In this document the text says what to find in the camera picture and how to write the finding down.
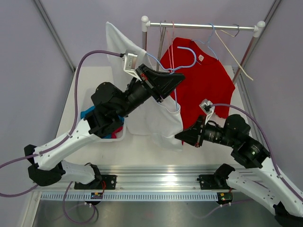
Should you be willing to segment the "magenta t shirt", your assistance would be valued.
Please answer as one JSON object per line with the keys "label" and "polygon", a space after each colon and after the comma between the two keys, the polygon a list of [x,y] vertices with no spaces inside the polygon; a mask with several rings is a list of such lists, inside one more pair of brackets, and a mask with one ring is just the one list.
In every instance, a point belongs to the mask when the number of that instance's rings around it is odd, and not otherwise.
{"label": "magenta t shirt", "polygon": [[114,132],[111,133],[111,139],[116,139],[117,135],[120,131],[123,130],[123,126],[119,127],[118,129],[116,129]]}

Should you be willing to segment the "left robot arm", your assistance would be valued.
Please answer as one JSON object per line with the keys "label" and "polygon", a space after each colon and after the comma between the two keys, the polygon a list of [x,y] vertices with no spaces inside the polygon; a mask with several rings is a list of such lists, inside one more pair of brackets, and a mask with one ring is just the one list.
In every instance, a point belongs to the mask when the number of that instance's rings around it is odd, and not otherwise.
{"label": "left robot arm", "polygon": [[94,109],[89,111],[71,132],[36,147],[24,148],[30,162],[29,178],[39,186],[49,186],[60,180],[79,183],[83,189],[98,188],[103,179],[96,165],[78,165],[64,160],[80,148],[103,140],[123,126],[127,117],[150,97],[162,102],[185,80],[182,73],[155,71],[144,64],[135,69],[138,78],[132,78],[125,91],[110,82],[103,82],[91,96]]}

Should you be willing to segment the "white t shirt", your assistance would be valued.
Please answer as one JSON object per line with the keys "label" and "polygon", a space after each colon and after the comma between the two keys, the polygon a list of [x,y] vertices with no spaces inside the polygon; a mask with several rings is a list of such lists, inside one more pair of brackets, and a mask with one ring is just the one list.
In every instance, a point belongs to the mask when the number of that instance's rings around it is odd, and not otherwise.
{"label": "white t shirt", "polygon": [[[134,44],[110,22],[106,22],[106,40],[108,51],[131,51],[137,55],[136,66],[145,64],[153,68],[146,51]],[[160,103],[150,97],[128,115],[126,125],[131,134],[149,135],[159,147],[173,151],[183,150],[182,142],[174,137],[183,131],[180,105],[170,96]]]}

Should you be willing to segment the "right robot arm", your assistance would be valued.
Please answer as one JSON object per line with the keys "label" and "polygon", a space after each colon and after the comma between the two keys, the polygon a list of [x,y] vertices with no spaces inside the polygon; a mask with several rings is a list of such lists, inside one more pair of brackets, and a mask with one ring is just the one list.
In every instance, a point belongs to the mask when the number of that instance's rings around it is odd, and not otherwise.
{"label": "right robot arm", "polygon": [[287,187],[287,181],[274,167],[273,155],[253,139],[249,131],[250,126],[238,114],[230,115],[223,127],[201,115],[191,127],[176,134],[175,138],[197,148],[202,146],[204,141],[231,147],[234,160],[257,175],[265,186],[245,178],[227,164],[216,170],[215,184],[220,188],[228,185],[239,190],[275,216],[301,221],[301,191]]}

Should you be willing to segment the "grey hanger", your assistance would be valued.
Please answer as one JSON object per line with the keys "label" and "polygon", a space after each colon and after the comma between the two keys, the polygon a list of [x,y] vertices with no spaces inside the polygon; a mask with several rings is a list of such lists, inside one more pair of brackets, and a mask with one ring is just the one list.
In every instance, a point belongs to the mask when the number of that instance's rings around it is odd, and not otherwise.
{"label": "grey hanger", "polygon": [[163,48],[163,43],[164,43],[164,38],[165,38],[165,32],[166,32],[166,28],[165,27],[161,27],[161,22],[160,22],[160,41],[159,41],[159,48],[158,48],[158,54],[157,54],[157,60],[160,61],[161,59],[161,53],[162,53],[162,48]]}

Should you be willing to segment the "pink hanger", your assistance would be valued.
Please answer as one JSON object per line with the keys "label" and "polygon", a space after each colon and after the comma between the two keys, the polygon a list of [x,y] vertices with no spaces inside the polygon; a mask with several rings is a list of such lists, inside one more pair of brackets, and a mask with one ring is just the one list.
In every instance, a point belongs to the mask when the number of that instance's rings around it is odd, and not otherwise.
{"label": "pink hanger", "polygon": [[174,69],[174,53],[173,53],[173,40],[174,40],[174,22],[172,21],[172,34],[166,30],[167,42],[168,42],[168,53],[169,53],[169,64],[170,68]]}

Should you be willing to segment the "blue t shirt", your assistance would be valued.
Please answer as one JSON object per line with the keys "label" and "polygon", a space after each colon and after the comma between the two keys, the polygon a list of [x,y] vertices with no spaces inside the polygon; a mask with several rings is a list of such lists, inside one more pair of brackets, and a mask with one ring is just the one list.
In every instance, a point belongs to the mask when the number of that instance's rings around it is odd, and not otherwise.
{"label": "blue t shirt", "polygon": [[101,111],[94,110],[88,112],[84,118],[90,126],[89,134],[94,134],[99,138],[103,138],[121,127],[123,123],[120,116],[114,114],[105,116]]}

